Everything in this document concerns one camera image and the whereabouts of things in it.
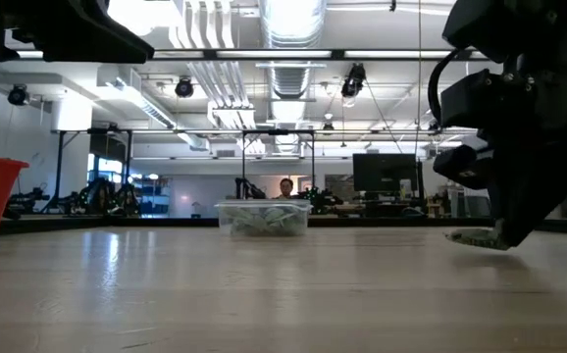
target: security camera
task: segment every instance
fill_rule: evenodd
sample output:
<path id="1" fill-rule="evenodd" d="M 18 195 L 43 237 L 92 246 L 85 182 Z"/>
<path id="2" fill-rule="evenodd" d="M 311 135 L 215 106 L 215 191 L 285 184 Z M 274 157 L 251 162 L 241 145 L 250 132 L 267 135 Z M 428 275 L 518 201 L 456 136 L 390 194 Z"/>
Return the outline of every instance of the security camera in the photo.
<path id="1" fill-rule="evenodd" d="M 9 103 L 15 106 L 23 107 L 30 102 L 30 95 L 26 92 L 25 84 L 14 84 L 13 89 L 7 97 Z"/>
<path id="2" fill-rule="evenodd" d="M 175 93 L 179 98 L 189 98 L 194 94 L 194 86 L 192 85 L 192 79 L 188 76 L 183 76 L 179 78 L 179 83 L 175 88 Z"/>
<path id="3" fill-rule="evenodd" d="M 366 70 L 364 70 L 364 65 L 353 64 L 349 75 L 344 81 L 342 86 L 342 97 L 344 98 L 354 98 L 360 93 L 364 87 L 364 81 L 366 80 Z"/>

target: man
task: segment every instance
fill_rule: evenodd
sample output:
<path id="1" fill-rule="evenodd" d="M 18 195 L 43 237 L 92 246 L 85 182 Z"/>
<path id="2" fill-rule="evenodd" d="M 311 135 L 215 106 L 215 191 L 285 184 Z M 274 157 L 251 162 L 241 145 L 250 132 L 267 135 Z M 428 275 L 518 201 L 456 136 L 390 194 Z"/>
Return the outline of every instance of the man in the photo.
<path id="1" fill-rule="evenodd" d="M 278 197 L 278 199 L 291 199 L 292 196 L 290 193 L 293 188 L 294 182 L 292 182 L 292 180 L 287 177 L 282 179 L 282 181 L 280 181 L 280 190 L 282 191 L 282 194 Z"/>

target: cable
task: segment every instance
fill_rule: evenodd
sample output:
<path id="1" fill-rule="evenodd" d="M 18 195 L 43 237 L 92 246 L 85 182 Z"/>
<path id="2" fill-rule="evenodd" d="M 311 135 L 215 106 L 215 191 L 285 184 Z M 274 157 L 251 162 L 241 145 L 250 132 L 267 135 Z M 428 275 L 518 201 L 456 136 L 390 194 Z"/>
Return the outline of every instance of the cable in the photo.
<path id="1" fill-rule="evenodd" d="M 432 71 L 432 75 L 430 76 L 430 83 L 428 86 L 428 102 L 430 103 L 430 110 L 432 111 L 432 115 L 440 121 L 441 118 L 441 110 L 440 110 L 440 102 L 438 101 L 438 82 L 440 81 L 440 75 L 444 68 L 449 65 L 449 63 L 456 57 L 458 54 L 462 52 L 462 49 L 453 49 L 449 55 L 447 55 L 444 59 L 442 59 L 437 66 Z"/>
<path id="2" fill-rule="evenodd" d="M 13 113 L 15 111 L 15 107 L 11 106 L 11 114 L 9 115 L 9 124 L 7 125 L 7 132 L 5 132 L 5 155 L 4 157 L 9 157 L 9 132 L 11 131 L 11 122 L 13 120 Z"/>
<path id="3" fill-rule="evenodd" d="M 390 138 L 392 138 L 392 141 L 397 146 L 399 153 L 403 153 L 403 151 L 401 150 L 401 146 L 399 146 L 399 141 L 397 141 L 396 137 L 394 137 L 394 134 L 392 134 L 392 129 L 390 128 L 390 125 L 388 124 L 386 118 L 384 117 L 384 113 L 382 113 L 382 109 L 380 108 L 380 104 L 378 103 L 378 100 L 375 99 L 375 94 L 373 93 L 373 88 L 371 88 L 371 84 L 369 84 L 369 80 L 367 80 L 365 78 L 364 81 L 366 82 L 366 85 L 369 87 L 369 92 L 371 93 L 371 97 L 373 97 L 373 102 L 375 103 L 375 106 L 378 108 L 378 112 L 380 113 L 380 117 L 382 117 L 382 120 L 384 121 L 384 124 L 386 125 L 386 129 L 388 130 L 388 133 L 390 134 Z"/>
<path id="4" fill-rule="evenodd" d="M 419 130 L 421 130 L 421 93 L 423 87 L 423 21 L 421 14 L 422 11 L 421 0 L 419 0 L 419 84 L 418 84 L 418 94 L 419 102 L 417 104 L 417 118 L 415 119 L 415 126 L 417 132 L 414 137 L 414 159 L 417 159 L 417 151 L 419 150 Z"/>

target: ventilation duct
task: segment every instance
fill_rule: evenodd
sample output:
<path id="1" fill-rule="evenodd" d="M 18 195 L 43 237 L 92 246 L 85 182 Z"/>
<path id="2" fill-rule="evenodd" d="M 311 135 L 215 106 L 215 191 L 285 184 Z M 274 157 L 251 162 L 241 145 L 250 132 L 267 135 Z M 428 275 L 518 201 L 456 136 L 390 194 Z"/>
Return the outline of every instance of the ventilation duct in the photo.
<path id="1" fill-rule="evenodd" d="M 326 10 L 327 0 L 260 0 L 264 46 L 272 49 L 317 47 Z M 273 118 L 278 124 L 296 124 L 303 119 L 305 102 L 299 100 L 307 98 L 312 74 L 310 68 L 269 69 L 271 96 L 283 100 L 271 103 Z M 295 148 L 287 136 L 278 136 L 275 140 L 282 152 Z"/>
<path id="2" fill-rule="evenodd" d="M 141 77 L 130 69 L 129 73 L 123 73 L 114 64 L 105 64 L 98 69 L 98 86 L 108 86 L 116 89 L 123 100 L 141 109 L 147 116 L 168 129 L 186 129 L 187 126 L 180 125 L 175 117 L 166 111 L 155 99 L 142 91 Z M 179 138 L 189 144 L 193 151 L 209 151 L 210 143 L 205 138 L 196 137 L 184 133 L 179 134 Z"/>

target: box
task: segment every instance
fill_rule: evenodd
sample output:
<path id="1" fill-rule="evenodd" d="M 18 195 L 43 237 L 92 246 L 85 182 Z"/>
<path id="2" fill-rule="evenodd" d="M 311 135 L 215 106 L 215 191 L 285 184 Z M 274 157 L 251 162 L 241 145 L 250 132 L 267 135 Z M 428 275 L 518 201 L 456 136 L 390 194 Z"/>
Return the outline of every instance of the box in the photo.
<path id="1" fill-rule="evenodd" d="M 227 200 L 216 205 L 223 234 L 300 236 L 307 231 L 309 200 Z"/>

